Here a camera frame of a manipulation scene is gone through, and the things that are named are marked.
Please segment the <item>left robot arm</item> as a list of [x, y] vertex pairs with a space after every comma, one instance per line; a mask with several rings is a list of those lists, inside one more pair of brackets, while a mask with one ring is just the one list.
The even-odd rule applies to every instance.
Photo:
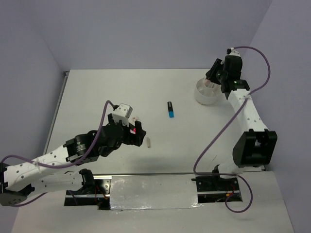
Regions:
[[75, 166], [107, 157], [121, 145], [141, 146], [146, 135], [140, 121], [123, 124], [108, 115], [108, 123], [99, 131], [80, 134], [57, 149], [17, 165], [0, 163], [0, 203], [20, 207], [33, 195], [58, 190], [81, 190], [91, 193], [95, 181], [91, 170], [74, 171]]

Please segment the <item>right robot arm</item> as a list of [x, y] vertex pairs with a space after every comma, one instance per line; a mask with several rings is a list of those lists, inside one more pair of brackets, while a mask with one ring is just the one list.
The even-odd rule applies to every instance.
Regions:
[[217, 165], [211, 178], [212, 186], [222, 190], [233, 175], [241, 174], [247, 167], [268, 165], [271, 161], [277, 134], [261, 120], [250, 94], [247, 81], [241, 79], [242, 58], [233, 50], [223, 60], [217, 59], [206, 73], [202, 83], [204, 93], [211, 97], [225, 95], [233, 107], [241, 128], [241, 136], [232, 150], [232, 159]]

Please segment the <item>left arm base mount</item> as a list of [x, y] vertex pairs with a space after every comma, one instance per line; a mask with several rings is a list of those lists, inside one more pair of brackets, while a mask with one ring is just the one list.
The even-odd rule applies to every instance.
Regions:
[[77, 191], [67, 190], [64, 206], [93, 206], [98, 210], [108, 211], [110, 207], [110, 188], [112, 176], [95, 175], [95, 186], [83, 191], [81, 188]]

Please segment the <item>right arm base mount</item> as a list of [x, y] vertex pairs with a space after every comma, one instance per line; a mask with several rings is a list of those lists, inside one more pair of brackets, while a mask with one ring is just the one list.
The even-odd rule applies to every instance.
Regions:
[[195, 176], [198, 203], [242, 202], [240, 187], [236, 177], [223, 179], [220, 176]]

